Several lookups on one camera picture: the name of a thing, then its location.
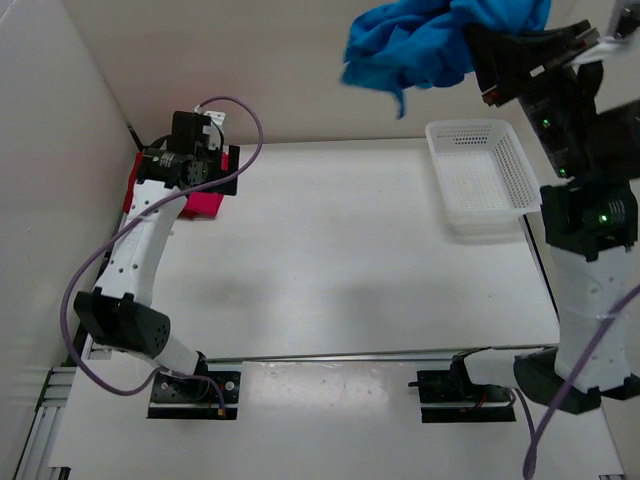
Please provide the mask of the pink t-shirt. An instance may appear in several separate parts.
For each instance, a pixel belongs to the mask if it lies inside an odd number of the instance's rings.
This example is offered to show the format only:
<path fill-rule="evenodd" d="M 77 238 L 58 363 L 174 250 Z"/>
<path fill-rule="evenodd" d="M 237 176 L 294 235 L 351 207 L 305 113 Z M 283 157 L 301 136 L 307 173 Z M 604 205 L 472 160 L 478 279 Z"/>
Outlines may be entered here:
<path fill-rule="evenodd" d="M 180 179 L 183 188 L 212 181 L 211 168 L 208 162 L 191 161 L 181 168 Z M 215 218 L 222 204 L 224 195 L 221 193 L 207 193 L 199 191 L 188 196 L 187 202 L 180 213 L 181 218 L 195 219 Z"/>

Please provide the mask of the dark red t-shirt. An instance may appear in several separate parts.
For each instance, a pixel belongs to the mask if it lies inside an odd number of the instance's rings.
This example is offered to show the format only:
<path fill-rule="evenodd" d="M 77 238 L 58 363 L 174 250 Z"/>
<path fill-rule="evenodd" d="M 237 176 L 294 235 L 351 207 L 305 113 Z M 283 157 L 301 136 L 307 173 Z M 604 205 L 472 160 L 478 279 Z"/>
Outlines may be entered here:
<path fill-rule="evenodd" d="M 135 156 L 134 165 L 128 177 L 127 191 L 126 191 L 126 195 L 123 203 L 123 212 L 125 214 L 128 214 L 131 209 L 131 205 L 133 201 L 133 189 L 137 181 L 137 173 L 138 173 L 142 158 L 143 158 L 143 153 L 138 152 Z"/>

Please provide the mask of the blue t-shirt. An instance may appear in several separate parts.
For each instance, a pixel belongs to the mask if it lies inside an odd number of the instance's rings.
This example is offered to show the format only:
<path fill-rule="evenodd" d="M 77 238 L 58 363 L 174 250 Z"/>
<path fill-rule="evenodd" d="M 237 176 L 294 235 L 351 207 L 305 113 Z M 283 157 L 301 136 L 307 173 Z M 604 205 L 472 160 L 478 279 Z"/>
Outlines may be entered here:
<path fill-rule="evenodd" d="M 392 95 L 405 116 L 407 89 L 450 88 L 474 70 L 463 28 L 479 24 L 499 33 L 541 31 L 549 1 L 395 1 L 353 20 L 343 53 L 341 82 Z"/>

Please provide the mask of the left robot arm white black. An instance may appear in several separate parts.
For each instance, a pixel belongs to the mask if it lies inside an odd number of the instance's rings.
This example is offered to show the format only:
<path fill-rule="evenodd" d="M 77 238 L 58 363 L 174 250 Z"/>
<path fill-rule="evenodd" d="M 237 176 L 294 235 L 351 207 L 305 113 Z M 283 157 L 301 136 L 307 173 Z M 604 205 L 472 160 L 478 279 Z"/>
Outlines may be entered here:
<path fill-rule="evenodd" d="M 167 315 L 151 306 L 156 272 L 186 190 L 235 172 L 239 149 L 225 146 L 222 112 L 173 115 L 169 135 L 136 158 L 125 201 L 130 231 L 115 242 L 91 292 L 79 292 L 74 310 L 93 339 L 155 367 L 176 373 L 175 388 L 188 400 L 206 395 L 210 377 L 203 357 L 173 333 Z"/>

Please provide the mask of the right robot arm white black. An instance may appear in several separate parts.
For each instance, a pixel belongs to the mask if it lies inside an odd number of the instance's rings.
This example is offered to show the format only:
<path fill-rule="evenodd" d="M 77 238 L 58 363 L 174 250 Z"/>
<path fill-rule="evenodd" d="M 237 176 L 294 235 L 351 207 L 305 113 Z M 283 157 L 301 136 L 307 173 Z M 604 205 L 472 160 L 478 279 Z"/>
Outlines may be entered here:
<path fill-rule="evenodd" d="M 599 111 L 604 67 L 588 22 L 510 34 L 463 29 L 483 100 L 521 105 L 558 177 L 540 190 L 546 242 L 557 273 L 560 339 L 519 356 L 514 376 L 534 402 L 571 414 L 603 398 L 627 400 L 639 380 L 627 363 L 621 311 L 639 235 L 639 104 Z"/>

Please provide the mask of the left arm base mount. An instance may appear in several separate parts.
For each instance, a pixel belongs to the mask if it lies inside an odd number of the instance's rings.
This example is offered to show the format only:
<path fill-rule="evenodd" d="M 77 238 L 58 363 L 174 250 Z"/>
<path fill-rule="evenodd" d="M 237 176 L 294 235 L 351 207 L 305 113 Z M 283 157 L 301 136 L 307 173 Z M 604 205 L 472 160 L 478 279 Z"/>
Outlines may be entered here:
<path fill-rule="evenodd" d="M 209 370 L 206 375 L 220 389 L 207 381 L 181 380 L 157 374 L 151 387 L 147 408 L 148 419 L 232 421 L 238 416 L 242 373 L 240 370 Z"/>

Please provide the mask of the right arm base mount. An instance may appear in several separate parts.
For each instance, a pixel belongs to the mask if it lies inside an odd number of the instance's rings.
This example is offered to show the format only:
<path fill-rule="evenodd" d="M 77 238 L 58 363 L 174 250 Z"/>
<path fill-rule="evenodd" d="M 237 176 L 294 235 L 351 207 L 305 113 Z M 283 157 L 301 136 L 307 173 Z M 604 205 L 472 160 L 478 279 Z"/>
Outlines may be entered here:
<path fill-rule="evenodd" d="M 515 395 L 505 387 L 472 383 L 458 360 L 447 370 L 418 370 L 407 386 L 418 393 L 423 424 L 516 421 Z"/>

